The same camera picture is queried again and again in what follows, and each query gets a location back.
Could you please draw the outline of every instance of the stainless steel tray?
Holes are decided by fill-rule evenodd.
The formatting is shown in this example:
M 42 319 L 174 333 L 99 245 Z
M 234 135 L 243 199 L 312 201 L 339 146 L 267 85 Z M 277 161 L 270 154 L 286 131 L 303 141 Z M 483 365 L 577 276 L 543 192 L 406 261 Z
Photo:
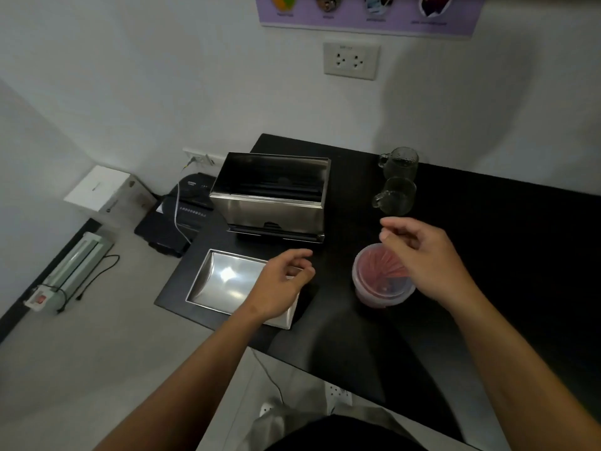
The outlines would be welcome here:
M 244 302 L 267 261 L 211 249 L 204 257 L 186 302 L 231 315 Z M 277 318 L 265 322 L 290 329 L 298 296 L 292 306 Z

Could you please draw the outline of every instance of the black countertop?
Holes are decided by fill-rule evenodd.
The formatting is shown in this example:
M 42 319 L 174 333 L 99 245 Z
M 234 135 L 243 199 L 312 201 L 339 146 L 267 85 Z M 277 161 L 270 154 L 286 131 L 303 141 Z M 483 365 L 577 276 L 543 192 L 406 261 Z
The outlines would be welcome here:
M 450 315 L 419 292 L 385 310 L 355 297 L 351 266 L 383 216 L 370 204 L 384 183 L 378 156 L 272 135 L 252 152 L 332 160 L 326 241 L 235 235 L 214 211 L 155 304 L 216 329 L 226 315 L 185 302 L 210 248 L 262 259 L 311 248 L 317 274 L 292 328 L 262 326 L 251 346 L 475 447 L 506 448 Z M 487 297 L 601 419 L 601 197 L 427 164 L 416 184 L 409 216 L 447 230 Z

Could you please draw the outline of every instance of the wall outlet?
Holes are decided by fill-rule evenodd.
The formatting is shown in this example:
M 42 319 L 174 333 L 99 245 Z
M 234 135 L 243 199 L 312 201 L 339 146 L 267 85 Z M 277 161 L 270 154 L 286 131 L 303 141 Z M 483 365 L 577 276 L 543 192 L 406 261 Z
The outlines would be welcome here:
M 323 72 L 374 80 L 380 46 L 355 43 L 323 43 Z
M 199 173 L 217 176 L 221 170 L 221 166 L 225 162 L 225 156 L 192 150 L 190 148 L 184 148 L 183 150 L 188 158 L 194 158 L 195 161 L 192 165 L 196 165 Z

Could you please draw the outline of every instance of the gray pants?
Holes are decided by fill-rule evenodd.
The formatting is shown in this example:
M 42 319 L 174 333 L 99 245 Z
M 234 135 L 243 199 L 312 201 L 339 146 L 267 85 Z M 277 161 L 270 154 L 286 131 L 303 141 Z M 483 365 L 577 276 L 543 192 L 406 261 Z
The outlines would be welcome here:
M 382 426 L 415 441 L 409 432 L 382 408 L 349 407 L 345 404 L 339 404 L 331 414 L 348 416 L 369 424 Z M 324 415 L 320 413 L 302 412 L 285 405 L 279 405 L 255 420 L 250 432 L 237 447 L 237 451 L 264 451 L 289 433 L 323 417 Z

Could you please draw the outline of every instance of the glass mug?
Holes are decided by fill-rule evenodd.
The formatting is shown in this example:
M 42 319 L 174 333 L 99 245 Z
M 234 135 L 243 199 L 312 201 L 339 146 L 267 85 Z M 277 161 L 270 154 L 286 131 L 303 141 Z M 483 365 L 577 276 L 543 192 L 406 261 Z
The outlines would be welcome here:
M 372 205 L 392 216 L 406 215 L 415 201 L 415 183 L 402 177 L 392 177 L 384 184 L 382 192 L 374 196 Z
M 380 155 L 378 166 L 384 169 L 384 177 L 402 177 L 411 181 L 415 180 L 419 156 L 409 147 L 398 147 L 390 153 Z

